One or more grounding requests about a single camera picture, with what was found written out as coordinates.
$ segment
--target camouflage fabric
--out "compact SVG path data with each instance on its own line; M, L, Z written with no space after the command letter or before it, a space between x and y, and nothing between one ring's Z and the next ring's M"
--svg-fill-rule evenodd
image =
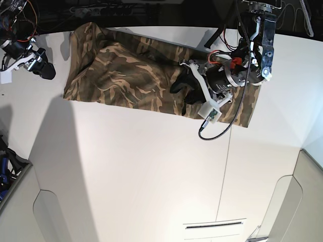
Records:
M72 62L64 98L181 115L187 91L170 93L183 67L181 59L206 59L206 53L151 38L82 25L71 36ZM259 88L250 86L236 125L247 127ZM221 122L232 121L242 89L222 110ZM201 104L187 105L186 117Z

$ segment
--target white floor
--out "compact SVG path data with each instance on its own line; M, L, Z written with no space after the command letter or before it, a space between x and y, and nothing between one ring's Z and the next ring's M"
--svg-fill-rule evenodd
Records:
M129 30L197 48L214 32ZM237 41L235 31L229 35ZM278 179L293 173L322 106L323 43L276 35L274 77L261 88L249 128L204 142L198 120L62 100L70 63L61 54L63 33L46 40L56 78L15 72L13 83L0 86L0 130L26 158L36 140L30 160L39 185L57 195L74 241L178 241L182 223L247 218L235 242L245 241ZM209 126L205 135L225 127Z

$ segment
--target camouflage jacket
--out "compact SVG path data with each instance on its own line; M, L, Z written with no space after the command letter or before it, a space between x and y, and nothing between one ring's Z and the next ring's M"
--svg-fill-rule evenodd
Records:
M72 62L64 98L181 115L187 91L170 93L183 67L181 59L206 59L207 53L87 23L71 36ZM247 127L259 94L249 86L236 125ZM242 95L222 107L221 122L232 121ZM201 104L186 105L198 118Z

